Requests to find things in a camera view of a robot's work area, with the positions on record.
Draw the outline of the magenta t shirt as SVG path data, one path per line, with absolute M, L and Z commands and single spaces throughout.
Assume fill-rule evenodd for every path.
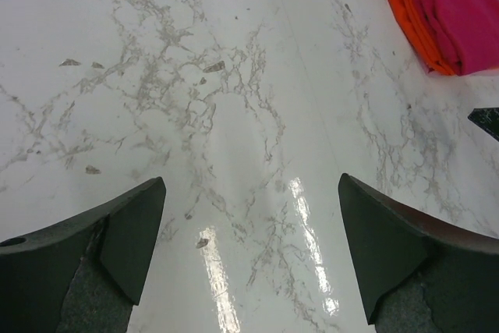
M 498 0 L 414 0 L 456 76 L 498 67 Z

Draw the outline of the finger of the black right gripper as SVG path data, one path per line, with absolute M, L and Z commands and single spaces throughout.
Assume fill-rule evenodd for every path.
M 468 119 L 486 133 L 499 133 L 499 108 L 474 108 Z

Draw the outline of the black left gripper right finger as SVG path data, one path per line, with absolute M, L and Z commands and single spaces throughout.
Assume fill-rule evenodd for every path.
M 377 332 L 496 332 L 498 241 L 399 203 L 344 173 L 342 220 Z

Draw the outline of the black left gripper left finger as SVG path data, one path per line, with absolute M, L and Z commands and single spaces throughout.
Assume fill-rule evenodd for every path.
M 143 293 L 165 197 L 157 177 L 3 241 L 1 330 L 125 332 Z

